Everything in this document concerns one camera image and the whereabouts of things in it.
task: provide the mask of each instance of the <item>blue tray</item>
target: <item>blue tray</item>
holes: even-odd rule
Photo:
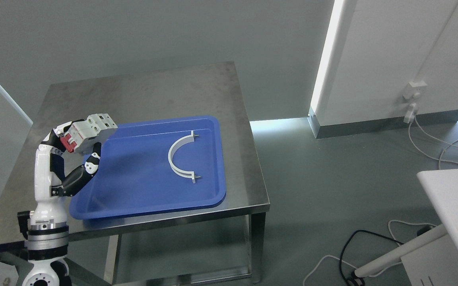
[[[175,174],[171,145],[191,130],[199,135],[174,154],[174,164],[201,176]],[[222,142],[212,116],[121,124],[104,143],[96,176],[70,202],[76,219],[209,208],[225,197]]]

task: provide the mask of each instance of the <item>white semicircular bracket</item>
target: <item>white semicircular bracket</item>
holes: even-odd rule
[[[199,179],[200,176],[196,176],[194,171],[185,171],[176,167],[176,165],[173,163],[173,156],[180,147],[186,143],[193,142],[195,137],[198,137],[198,135],[195,135],[194,131],[192,130],[190,135],[178,139],[176,142],[174,142],[173,145],[171,145],[171,148],[169,148],[169,154],[167,156],[169,159],[169,165],[171,165],[171,169],[173,169],[173,171],[180,177],[192,179],[192,183],[196,183],[196,179]]]

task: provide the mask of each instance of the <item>power outlet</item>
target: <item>power outlet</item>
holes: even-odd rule
[[[420,98],[420,96],[422,96],[422,94],[425,93],[425,89],[427,89],[427,84],[425,83],[425,81],[410,81],[408,85],[406,85],[406,88],[404,89],[402,96],[406,100],[410,100],[411,98],[418,99]]]

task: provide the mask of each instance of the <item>white cable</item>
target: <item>white cable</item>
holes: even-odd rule
[[[305,276],[305,278],[303,279],[303,282],[302,282],[303,286],[305,286],[305,281],[307,281],[307,279],[317,270],[317,268],[319,267],[319,265],[321,264],[321,262],[323,262],[323,260],[324,260],[324,259],[327,259],[328,257],[333,258],[333,259],[336,259],[336,260],[340,260],[340,258],[335,257],[335,256],[333,256],[333,255],[325,255],[325,256],[323,256],[323,257],[319,260],[319,262],[316,264],[316,266],[314,267],[314,269],[313,269],[310,273],[308,273],[307,276]],[[352,268],[354,268],[354,269],[358,269],[358,267],[356,267],[356,266],[354,266],[353,264],[351,264],[351,263],[349,263],[349,262],[346,262],[346,261],[344,261],[344,260],[342,260],[342,263],[344,263],[344,264],[346,264],[346,265],[348,265],[348,266],[350,266],[350,267],[352,267]],[[376,274],[374,274],[374,275],[369,275],[369,277],[372,277],[372,278],[378,277],[379,275],[383,274],[383,272],[385,272],[388,268],[393,267],[393,266],[397,266],[397,265],[400,265],[400,264],[402,264],[402,261],[401,261],[401,262],[397,262],[397,263],[395,263],[395,264],[392,264],[392,265],[388,266],[387,268],[384,268],[383,270],[379,271],[378,273],[376,273]]]
[[[390,235],[393,239],[397,240],[395,238],[395,235],[393,235],[393,232],[391,231],[391,223],[392,222],[399,222],[399,223],[403,223],[403,224],[407,224],[409,226],[433,226],[433,227],[436,227],[435,224],[432,224],[432,223],[428,223],[428,222],[420,222],[420,223],[412,223],[412,222],[407,222],[407,221],[402,221],[402,220],[398,220],[398,219],[392,219],[388,222],[388,231],[390,232]]]
[[[439,159],[438,159],[438,170],[441,170],[441,158],[443,157],[443,155],[445,154],[446,150],[448,148],[450,148],[451,146],[453,146],[453,144],[457,143],[458,142],[458,139],[455,140],[454,142],[452,142],[452,144],[448,145],[446,148],[443,149],[443,151],[441,152],[441,154],[439,155]]]
[[[409,127],[408,127],[409,141],[411,141],[411,143],[412,143],[413,146],[416,148],[416,150],[418,150],[418,152],[420,152],[421,154],[424,154],[425,156],[427,156],[427,157],[429,157],[429,158],[431,158],[431,159],[434,159],[434,160],[438,161],[438,167],[439,167],[439,169],[441,169],[440,162],[447,162],[447,163],[458,164],[458,162],[456,162],[456,161],[442,160],[441,158],[434,158],[434,157],[432,157],[432,156],[429,156],[428,154],[426,154],[426,153],[423,152],[422,150],[420,150],[420,148],[418,148],[418,146],[413,142],[413,138],[411,138],[411,125],[412,125],[412,124],[413,124],[413,121],[411,121],[411,122],[409,123]],[[431,136],[431,135],[427,134],[425,131],[424,131],[424,133],[425,133],[426,135],[430,136],[430,137],[435,138],[434,136]],[[450,143],[447,143],[447,144],[448,144],[449,146],[458,147],[457,145],[453,145],[453,144],[450,144]]]
[[[429,136],[429,137],[432,138],[432,139],[435,139],[435,140],[437,140],[437,141],[440,141],[440,142],[443,142],[443,143],[448,144],[448,145],[450,145],[450,146],[453,146],[453,147],[457,147],[457,148],[458,148],[458,145],[454,145],[453,143],[448,143],[447,141],[442,141],[441,139],[436,138],[436,137],[434,137],[434,136],[428,134],[427,132],[425,132],[425,130],[423,130],[423,128],[420,126],[420,124],[419,124],[418,121],[416,120],[416,116],[414,117],[414,120],[415,120],[416,125],[418,125],[418,128],[420,128],[420,130],[423,132],[423,134]]]

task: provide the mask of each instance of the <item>floor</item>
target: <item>floor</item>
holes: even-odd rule
[[[316,139],[306,118],[251,125],[271,201],[260,285],[301,285],[321,257],[340,255],[355,230],[388,235],[390,219],[440,223],[416,179],[416,173],[436,169],[437,162],[413,148],[407,128]],[[425,130],[447,141],[458,138],[458,123]],[[422,150],[438,156],[442,144],[427,140],[416,127],[411,132]],[[446,158],[458,159],[458,151],[450,149]],[[232,218],[124,235],[118,282],[244,265],[242,228],[242,219]],[[408,241],[418,227],[394,225],[393,229],[399,240]],[[107,243],[108,239],[73,242],[69,256],[103,276]],[[394,247],[384,239],[361,234],[344,258],[363,265]],[[410,285],[402,266],[366,283]],[[250,285],[250,281],[218,285]],[[306,285],[345,284],[338,276],[337,262],[329,259]]]

